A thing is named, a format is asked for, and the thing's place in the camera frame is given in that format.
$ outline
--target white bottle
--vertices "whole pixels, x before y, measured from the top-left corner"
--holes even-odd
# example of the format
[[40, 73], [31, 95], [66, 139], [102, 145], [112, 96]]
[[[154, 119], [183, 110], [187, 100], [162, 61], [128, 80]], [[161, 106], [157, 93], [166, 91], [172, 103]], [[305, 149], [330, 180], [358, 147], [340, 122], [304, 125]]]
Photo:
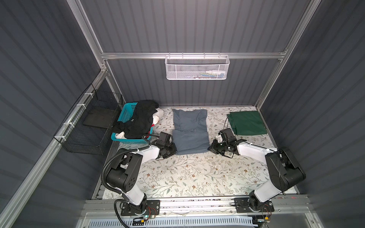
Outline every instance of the white bottle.
[[225, 73], [225, 72], [226, 71], [224, 71], [224, 70], [208, 70], [208, 71], [206, 71], [207, 74], [215, 74], [215, 75], [222, 74], [222, 73]]

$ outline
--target white mesh basket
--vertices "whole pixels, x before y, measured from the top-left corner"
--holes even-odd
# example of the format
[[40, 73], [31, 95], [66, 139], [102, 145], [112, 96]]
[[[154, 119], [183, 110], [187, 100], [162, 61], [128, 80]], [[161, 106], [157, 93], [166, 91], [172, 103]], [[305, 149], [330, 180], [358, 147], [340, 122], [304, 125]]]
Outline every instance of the white mesh basket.
[[167, 55], [168, 80], [224, 80], [229, 67], [227, 55]]

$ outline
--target red wire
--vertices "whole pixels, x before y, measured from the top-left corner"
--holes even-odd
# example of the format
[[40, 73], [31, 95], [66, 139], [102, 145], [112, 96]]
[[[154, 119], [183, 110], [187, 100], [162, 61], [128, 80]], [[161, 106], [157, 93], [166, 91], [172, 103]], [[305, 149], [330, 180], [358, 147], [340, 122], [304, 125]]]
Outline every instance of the red wire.
[[[152, 209], [154, 209], [154, 208], [152, 208]], [[154, 209], [155, 210], [155, 212], [156, 212], [156, 215], [157, 215], [157, 211], [156, 211], [156, 209]]]
[[272, 215], [272, 212], [270, 211], [269, 221], [271, 221], [271, 215]]
[[150, 219], [150, 217], [151, 217], [151, 208], [150, 208], [150, 207], [148, 207], [148, 209], [150, 210], [150, 215], [148, 216], [148, 219], [147, 219], [147, 220], [149, 220], [149, 219]]

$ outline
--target blue plastic basket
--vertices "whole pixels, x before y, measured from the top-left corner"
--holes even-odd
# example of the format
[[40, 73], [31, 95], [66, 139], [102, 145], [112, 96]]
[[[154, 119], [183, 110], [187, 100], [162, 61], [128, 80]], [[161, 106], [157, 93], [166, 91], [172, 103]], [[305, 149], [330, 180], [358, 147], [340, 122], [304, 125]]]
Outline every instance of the blue plastic basket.
[[[123, 107], [122, 112], [120, 113], [118, 121], [122, 121], [123, 123], [129, 121], [132, 118], [136, 104], [137, 104], [137, 102], [126, 103]], [[117, 139], [115, 137], [115, 133], [112, 133], [111, 139], [113, 141], [119, 141], [119, 142], [128, 143], [128, 144], [146, 144], [147, 143], [143, 139]]]

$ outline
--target floral tablecloth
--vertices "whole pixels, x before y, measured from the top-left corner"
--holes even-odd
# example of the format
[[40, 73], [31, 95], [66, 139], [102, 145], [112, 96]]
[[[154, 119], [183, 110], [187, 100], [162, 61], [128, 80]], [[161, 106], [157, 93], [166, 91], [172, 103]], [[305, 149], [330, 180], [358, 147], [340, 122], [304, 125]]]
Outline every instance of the floral tablecloth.
[[[202, 108], [179, 108], [192, 111]], [[209, 141], [223, 129], [229, 112], [255, 111], [255, 107], [217, 107], [204, 108], [208, 111], [207, 129]], [[165, 108], [164, 117], [154, 126], [153, 131], [172, 133], [173, 112]], [[273, 147], [269, 135], [237, 136], [253, 144]], [[136, 144], [120, 144], [123, 148], [138, 148]], [[267, 167], [246, 156], [234, 155], [226, 158], [208, 151], [202, 154], [174, 155], [168, 159], [151, 160], [144, 163], [139, 171], [137, 185], [148, 198], [191, 197], [191, 196], [231, 196], [249, 194], [269, 179]], [[294, 188], [286, 193], [296, 193]], [[103, 199], [116, 199], [120, 196], [109, 190], [104, 191]]]

